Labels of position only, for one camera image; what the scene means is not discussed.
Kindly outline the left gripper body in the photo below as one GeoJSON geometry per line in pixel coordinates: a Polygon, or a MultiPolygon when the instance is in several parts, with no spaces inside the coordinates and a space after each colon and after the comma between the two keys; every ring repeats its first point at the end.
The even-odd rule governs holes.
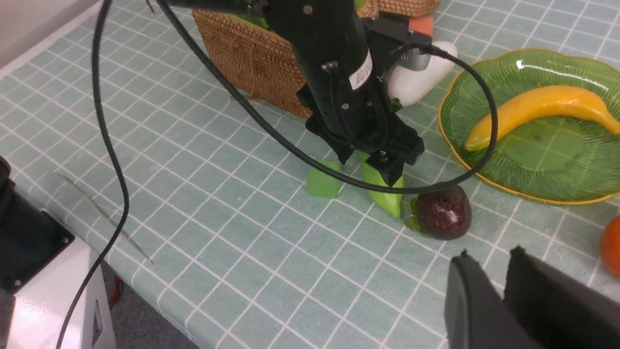
{"type": "Polygon", "coordinates": [[[302,63],[306,79],[297,99],[311,112],[305,126],[327,144],[343,137],[357,152],[388,152],[414,165],[424,152],[418,132],[392,111],[382,69],[363,63],[348,71],[341,63],[302,63]]]}

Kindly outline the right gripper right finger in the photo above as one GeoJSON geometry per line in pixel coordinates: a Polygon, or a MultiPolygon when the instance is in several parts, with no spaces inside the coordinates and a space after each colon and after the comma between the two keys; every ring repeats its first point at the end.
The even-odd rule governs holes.
{"type": "Polygon", "coordinates": [[[619,304],[533,257],[510,252],[503,302],[546,349],[617,349],[619,304]]]}

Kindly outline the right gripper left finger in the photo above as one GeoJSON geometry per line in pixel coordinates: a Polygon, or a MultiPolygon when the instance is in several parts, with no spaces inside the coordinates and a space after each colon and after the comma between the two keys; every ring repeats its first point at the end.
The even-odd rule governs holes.
{"type": "Polygon", "coordinates": [[[541,349],[503,303],[483,268],[462,251],[452,257],[445,323],[451,349],[541,349]]]}

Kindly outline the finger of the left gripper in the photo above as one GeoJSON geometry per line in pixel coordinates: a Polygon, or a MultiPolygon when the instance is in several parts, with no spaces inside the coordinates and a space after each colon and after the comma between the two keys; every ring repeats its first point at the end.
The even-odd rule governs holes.
{"type": "Polygon", "coordinates": [[[345,165],[349,158],[354,154],[355,149],[346,139],[339,136],[327,136],[327,144],[334,150],[338,161],[345,165]]]}
{"type": "Polygon", "coordinates": [[[394,187],[403,176],[405,161],[388,152],[375,152],[367,157],[367,182],[394,187]]]}

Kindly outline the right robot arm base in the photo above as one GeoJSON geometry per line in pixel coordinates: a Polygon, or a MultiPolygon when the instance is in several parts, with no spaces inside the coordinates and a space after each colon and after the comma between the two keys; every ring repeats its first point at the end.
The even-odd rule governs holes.
{"type": "Polygon", "coordinates": [[[22,196],[1,159],[1,347],[54,349],[95,251],[22,196]]]}

